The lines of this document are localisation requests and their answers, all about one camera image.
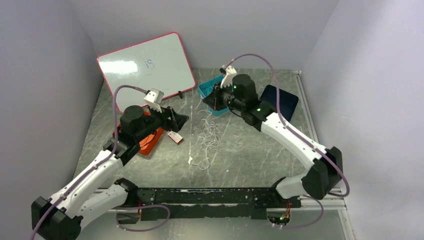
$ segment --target blue basket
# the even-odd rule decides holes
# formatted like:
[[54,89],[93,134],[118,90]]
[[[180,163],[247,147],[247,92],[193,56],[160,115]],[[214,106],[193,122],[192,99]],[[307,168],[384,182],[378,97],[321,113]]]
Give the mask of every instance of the blue basket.
[[[205,83],[202,83],[202,84],[200,84],[199,85],[199,94],[200,94],[200,97],[202,98],[202,99],[204,99],[204,98],[206,98],[209,94],[211,94],[212,93],[212,90],[214,90],[214,85],[215,85],[215,83],[218,83],[218,82],[221,82],[222,80],[224,79],[224,76],[223,75],[220,75],[220,76],[217,76],[217,77],[215,77],[214,79],[212,79],[212,80],[209,80],[209,81],[207,81],[207,82],[205,82]],[[223,113],[226,113],[226,112],[228,112],[228,107],[227,108],[225,108],[225,109],[222,109],[222,110],[220,110],[220,111],[214,111],[214,109],[213,108],[211,108],[211,107],[209,107],[209,111],[212,113],[212,115],[214,115],[214,116],[219,116],[219,115],[221,115],[221,114],[223,114]]]

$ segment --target purple cable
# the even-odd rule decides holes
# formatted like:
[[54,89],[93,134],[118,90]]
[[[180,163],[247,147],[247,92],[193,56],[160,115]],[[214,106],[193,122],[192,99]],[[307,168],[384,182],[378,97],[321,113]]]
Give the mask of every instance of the purple cable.
[[[113,145],[113,149],[110,152],[110,154],[105,157],[103,160],[98,162],[98,166],[104,164],[106,161],[108,161],[116,152],[117,147],[118,147],[118,119],[117,119],[117,95],[119,90],[123,89],[123,88],[129,88],[129,89],[134,89],[137,91],[140,91],[144,94],[147,94],[147,91],[136,87],[136,86],[130,86],[130,85],[121,85],[119,86],[114,94],[113,94],[113,100],[112,100],[112,109],[113,109],[113,120],[114,120],[114,126],[113,126],[113,131],[114,131],[114,145]],[[63,193],[63,197],[59,197],[48,209],[47,211],[41,216],[40,220],[37,222],[37,224],[34,227],[34,230],[31,233],[31,237],[29,238],[29,240],[34,240],[34,238],[36,237],[37,231],[40,229],[41,224],[43,223],[43,221],[47,218],[47,215],[49,215],[49,213],[55,208],[57,207],[65,198],[66,196],[69,195],[69,193],[71,193],[92,171],[94,171],[96,168],[92,167],[89,168],[83,175],[81,175],[80,178],[78,178],[69,188],[67,191],[65,191]]]
[[118,214],[116,215],[116,226],[122,230],[128,231],[128,232],[136,232],[136,233],[142,233],[142,232],[148,232],[148,231],[152,231],[155,229],[158,229],[160,227],[162,227],[164,224],[166,224],[169,220],[170,220],[170,216],[171,216],[171,211],[170,209],[165,206],[165,205],[159,205],[159,204],[154,204],[154,205],[147,205],[147,206],[135,206],[135,207],[115,207],[114,209],[117,210],[138,210],[138,209],[151,209],[151,208],[163,208],[168,212],[168,216],[166,216],[166,219],[159,225],[151,227],[151,228],[147,228],[147,229],[131,229],[131,228],[126,228],[123,227],[119,224],[118,221]]
[[[286,124],[286,119],[284,119],[284,117],[283,117],[283,115],[281,114],[281,111],[280,111],[280,86],[279,86],[279,81],[278,81],[278,79],[277,79],[277,74],[276,74],[276,71],[275,71],[275,69],[274,69],[274,67],[271,65],[271,63],[268,61],[268,60],[266,60],[264,57],[262,57],[262,56],[260,56],[260,55],[258,55],[258,54],[254,54],[254,53],[246,53],[246,54],[243,54],[243,55],[240,55],[240,56],[238,56],[238,57],[236,57],[236,58],[233,58],[225,67],[224,67],[224,69],[226,69],[229,65],[231,65],[232,63],[234,63],[234,61],[235,60],[237,60],[237,59],[239,59],[239,58],[241,58],[241,57],[245,57],[245,56],[253,56],[253,57],[257,57],[257,58],[260,58],[260,59],[262,59],[268,66],[269,66],[269,68],[271,68],[271,70],[272,70],[272,75],[273,75],[273,77],[274,77],[274,79],[275,79],[275,85],[276,85],[276,95],[277,95],[277,99],[276,99],[276,106],[277,106],[277,113],[278,113],[278,117],[279,117],[279,119],[280,119],[280,121],[281,121],[281,123],[282,123],[282,125],[285,127],[285,128],[287,128],[287,130],[289,130],[292,134],[294,134],[296,137],[298,137],[300,140],[302,140],[305,144],[307,144],[310,148],[312,148],[313,150],[315,150],[317,153],[319,153],[335,170],[336,170],[336,172],[337,172],[337,174],[339,174],[340,175],[340,177],[341,177],[341,179],[343,179],[343,182],[344,182],[344,184],[345,184],[345,186],[346,186],[346,193],[345,194],[338,194],[338,193],[333,193],[333,192],[329,192],[328,194],[329,195],[332,195],[332,196],[336,196],[336,197],[346,197],[346,196],[348,196],[349,195],[349,193],[351,192],[351,188],[350,188],[350,186],[349,186],[349,183],[348,183],[348,180],[346,179],[346,177],[345,177],[345,175],[343,174],[343,172],[340,170],[340,168],[339,167],[337,167],[337,165],[327,156],[327,155],[325,155],[321,150],[319,150],[318,148],[316,148],[315,149],[315,147],[314,147],[314,145],[312,144],[312,143],[310,143],[309,141],[307,141],[304,137],[302,137],[299,133],[297,133],[295,130],[293,130],[291,127],[289,127],[289,126],[287,126],[287,124]],[[308,224],[305,224],[305,225],[301,225],[301,226],[291,226],[291,227],[287,227],[287,228],[296,228],[296,229],[299,229],[299,228],[305,228],[305,227],[309,227],[310,225],[312,225],[312,224],[315,224],[315,223],[317,223],[321,218],[322,218],[322,216],[323,216],[323,214],[324,214],[324,207],[323,207],[323,205],[321,204],[321,202],[319,201],[319,200],[317,200],[317,199],[315,199],[315,198],[313,198],[313,197],[311,197],[311,196],[308,196],[308,195],[305,195],[305,197],[307,197],[307,198],[310,198],[310,199],[313,199],[313,200],[315,200],[318,204],[319,204],[319,206],[321,207],[321,214],[319,215],[319,217],[316,219],[316,220],[314,220],[313,222],[311,222],[311,223],[308,223]]]

